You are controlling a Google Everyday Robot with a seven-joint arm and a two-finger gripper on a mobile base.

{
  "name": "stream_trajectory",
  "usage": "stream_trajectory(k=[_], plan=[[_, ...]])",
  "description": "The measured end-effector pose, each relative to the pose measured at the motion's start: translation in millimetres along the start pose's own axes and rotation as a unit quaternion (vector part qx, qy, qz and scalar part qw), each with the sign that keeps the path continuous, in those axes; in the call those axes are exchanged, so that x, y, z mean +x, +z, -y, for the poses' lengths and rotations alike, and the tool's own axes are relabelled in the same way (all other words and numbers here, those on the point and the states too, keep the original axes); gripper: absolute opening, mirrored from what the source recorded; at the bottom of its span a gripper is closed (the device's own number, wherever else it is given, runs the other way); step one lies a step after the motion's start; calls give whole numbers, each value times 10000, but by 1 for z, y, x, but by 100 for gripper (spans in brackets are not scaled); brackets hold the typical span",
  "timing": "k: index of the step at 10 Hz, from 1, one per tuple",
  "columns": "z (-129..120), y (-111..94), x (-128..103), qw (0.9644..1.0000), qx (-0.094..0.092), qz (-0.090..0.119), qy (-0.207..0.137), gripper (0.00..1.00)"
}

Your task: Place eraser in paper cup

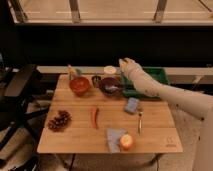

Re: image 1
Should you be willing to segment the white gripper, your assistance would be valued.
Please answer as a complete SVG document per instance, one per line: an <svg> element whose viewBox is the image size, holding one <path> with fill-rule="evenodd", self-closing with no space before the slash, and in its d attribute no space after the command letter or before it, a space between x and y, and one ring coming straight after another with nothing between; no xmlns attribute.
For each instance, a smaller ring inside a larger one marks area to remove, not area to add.
<svg viewBox="0 0 213 171"><path fill-rule="evenodd" d="M131 81L141 76L142 67L130 58L120 59L119 66L122 73Z"/></svg>

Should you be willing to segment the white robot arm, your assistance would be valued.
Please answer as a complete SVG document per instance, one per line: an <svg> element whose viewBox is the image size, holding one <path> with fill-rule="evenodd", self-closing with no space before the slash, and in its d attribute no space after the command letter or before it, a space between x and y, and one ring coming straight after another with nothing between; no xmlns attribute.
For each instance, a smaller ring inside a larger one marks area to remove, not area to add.
<svg viewBox="0 0 213 171"><path fill-rule="evenodd" d="M138 92L148 97L159 97L195 117L203 118L193 171L213 171L213 96L162 84L130 58L120 59L119 66Z"/></svg>

